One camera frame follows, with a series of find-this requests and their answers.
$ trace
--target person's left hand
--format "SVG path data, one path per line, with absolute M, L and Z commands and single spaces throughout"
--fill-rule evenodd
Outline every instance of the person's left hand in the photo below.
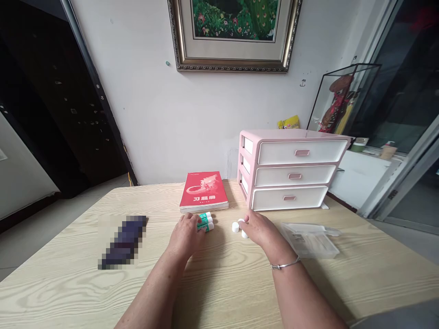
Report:
M 201 223 L 199 215 L 188 212 L 181 216 L 171 234 L 166 251 L 187 262 L 201 246 L 206 233 L 205 228 L 197 232 L 197 223 Z

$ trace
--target clear plastic bag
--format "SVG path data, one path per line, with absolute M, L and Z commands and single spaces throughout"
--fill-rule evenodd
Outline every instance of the clear plastic bag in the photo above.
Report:
M 282 235 L 301 258 L 332 259 L 340 251 L 328 238 L 339 236 L 339 230 L 319 224 L 282 223 Z

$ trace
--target glass display case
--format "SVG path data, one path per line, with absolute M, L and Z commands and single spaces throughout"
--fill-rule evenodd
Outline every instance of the glass display case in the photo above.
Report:
M 324 74 L 308 122 L 308 129 L 339 135 L 349 131 L 380 66 L 353 64 Z

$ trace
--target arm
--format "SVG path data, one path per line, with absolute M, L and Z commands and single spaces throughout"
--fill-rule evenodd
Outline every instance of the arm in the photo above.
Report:
M 139 293 L 115 329 L 170 328 L 177 287 L 186 263 L 199 248 L 205 230 L 197 232 L 198 215 L 182 216 L 168 247 L 159 258 Z
M 294 262 L 297 255 L 276 226 L 265 216 L 249 210 L 240 228 L 260 245 L 273 265 Z M 347 328 L 320 294 L 301 262 L 272 270 L 284 328 Z

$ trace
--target pink drawer organizer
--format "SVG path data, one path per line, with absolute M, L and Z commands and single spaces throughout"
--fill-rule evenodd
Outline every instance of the pink drawer organizer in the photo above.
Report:
M 320 207 L 350 143 L 348 136 L 303 129 L 242 131 L 238 182 L 247 207 Z

